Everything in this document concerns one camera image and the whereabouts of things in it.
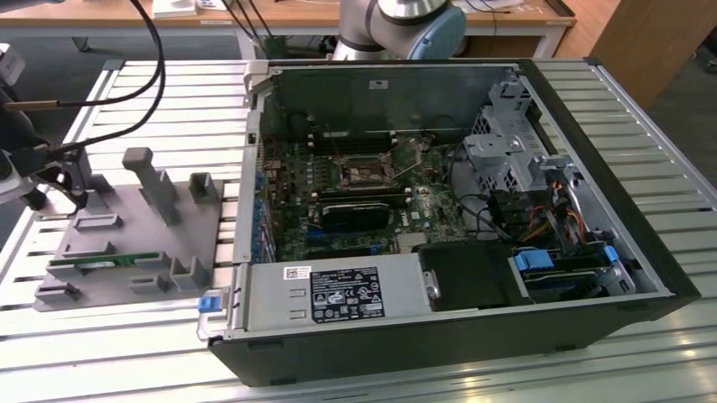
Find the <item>white box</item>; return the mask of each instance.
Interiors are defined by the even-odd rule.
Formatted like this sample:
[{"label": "white box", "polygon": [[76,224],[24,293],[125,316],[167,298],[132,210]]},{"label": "white box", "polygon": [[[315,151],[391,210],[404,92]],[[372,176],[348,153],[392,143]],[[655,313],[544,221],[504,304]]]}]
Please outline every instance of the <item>white box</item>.
[{"label": "white box", "polygon": [[[203,10],[225,11],[224,3],[221,2],[221,0],[196,0],[196,2],[197,8],[201,8]],[[225,0],[225,3],[231,6],[233,0]]]}]

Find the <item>power supply label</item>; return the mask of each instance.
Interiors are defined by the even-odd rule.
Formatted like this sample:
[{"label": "power supply label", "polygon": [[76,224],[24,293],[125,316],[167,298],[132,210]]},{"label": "power supply label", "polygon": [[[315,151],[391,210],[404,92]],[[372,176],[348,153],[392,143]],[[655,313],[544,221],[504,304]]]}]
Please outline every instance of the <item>power supply label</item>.
[{"label": "power supply label", "polygon": [[375,267],[311,273],[311,319],[315,323],[384,317]]}]

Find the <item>blue plastic clip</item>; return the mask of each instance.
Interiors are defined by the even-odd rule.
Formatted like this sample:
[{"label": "blue plastic clip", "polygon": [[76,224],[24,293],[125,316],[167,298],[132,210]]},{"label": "blue plastic clip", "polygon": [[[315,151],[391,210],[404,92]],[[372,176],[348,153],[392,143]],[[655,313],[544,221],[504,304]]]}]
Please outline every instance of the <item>blue plastic clip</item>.
[{"label": "blue plastic clip", "polygon": [[605,256],[607,256],[609,262],[611,264],[617,263],[617,261],[619,260],[619,255],[617,254],[615,247],[609,245],[605,247],[603,251],[605,251]]},{"label": "blue plastic clip", "polygon": [[550,253],[544,249],[524,250],[518,253],[516,257],[522,258],[523,260],[523,262],[520,263],[524,263],[526,268],[523,270],[551,269],[552,267],[555,267],[552,259],[550,259]]},{"label": "blue plastic clip", "polygon": [[515,260],[515,266],[518,266],[519,271],[527,270],[526,258],[523,258],[520,255],[518,255],[518,256],[515,256],[512,258],[512,260]]},{"label": "blue plastic clip", "polygon": [[197,310],[199,310],[199,313],[220,312],[221,311],[221,297],[220,296],[200,297]]}]

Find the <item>gray post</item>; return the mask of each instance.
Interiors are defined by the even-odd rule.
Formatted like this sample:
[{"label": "gray post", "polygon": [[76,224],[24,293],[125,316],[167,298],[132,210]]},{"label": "gray post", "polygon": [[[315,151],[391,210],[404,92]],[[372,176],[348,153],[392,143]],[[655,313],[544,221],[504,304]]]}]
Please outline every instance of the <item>gray post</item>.
[{"label": "gray post", "polygon": [[173,204],[175,187],[165,175],[160,175],[152,166],[152,150],[147,147],[127,149],[121,158],[121,165],[127,170],[136,173],[143,184],[144,194],[159,212],[164,223],[172,226],[179,223],[181,217]]}]

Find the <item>metal slatted table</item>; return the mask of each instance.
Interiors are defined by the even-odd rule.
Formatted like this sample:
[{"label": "metal slatted table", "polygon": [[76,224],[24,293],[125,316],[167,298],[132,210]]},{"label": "metal slatted table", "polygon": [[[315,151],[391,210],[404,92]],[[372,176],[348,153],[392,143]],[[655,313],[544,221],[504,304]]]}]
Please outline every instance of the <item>metal slatted table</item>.
[{"label": "metal slatted table", "polygon": [[[599,66],[538,61],[567,108],[703,295],[670,316],[626,327],[590,348],[543,356],[249,389],[197,340],[196,300],[37,313],[32,293],[68,223],[25,211],[0,255],[2,401],[703,401],[717,393],[717,195]],[[129,62],[102,71],[89,98],[133,91],[153,71]],[[129,146],[155,150],[175,181],[193,171],[227,180],[215,285],[228,282],[244,144],[241,61],[173,61],[160,110],[137,132],[88,149],[112,183]],[[153,92],[84,108],[66,141],[129,126]],[[544,129],[558,149],[550,124]]]}]

